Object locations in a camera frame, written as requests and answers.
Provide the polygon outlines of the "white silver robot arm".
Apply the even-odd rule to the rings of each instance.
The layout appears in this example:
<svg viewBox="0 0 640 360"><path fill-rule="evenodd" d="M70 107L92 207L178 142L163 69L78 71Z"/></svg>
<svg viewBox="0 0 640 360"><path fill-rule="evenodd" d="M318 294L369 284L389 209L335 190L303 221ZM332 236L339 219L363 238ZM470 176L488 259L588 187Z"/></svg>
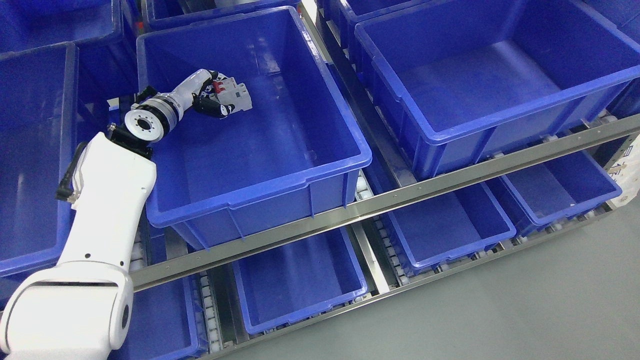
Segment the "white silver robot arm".
<svg viewBox="0 0 640 360"><path fill-rule="evenodd" d="M130 330L130 260L156 165L98 132L71 175L75 211L52 268L28 276L1 317L8 360L106 360Z"/></svg>

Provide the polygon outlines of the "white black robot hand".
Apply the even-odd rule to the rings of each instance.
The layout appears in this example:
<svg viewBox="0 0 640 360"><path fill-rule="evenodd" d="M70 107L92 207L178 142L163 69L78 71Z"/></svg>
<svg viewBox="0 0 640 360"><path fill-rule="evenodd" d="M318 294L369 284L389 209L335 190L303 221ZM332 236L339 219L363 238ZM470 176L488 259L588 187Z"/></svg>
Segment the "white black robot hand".
<svg viewBox="0 0 640 360"><path fill-rule="evenodd" d="M237 105L224 104L218 98L217 86L230 79L215 70L199 69L192 73L167 94L177 111L176 119L180 121L189 109L217 119L224 119L237 112Z"/></svg>

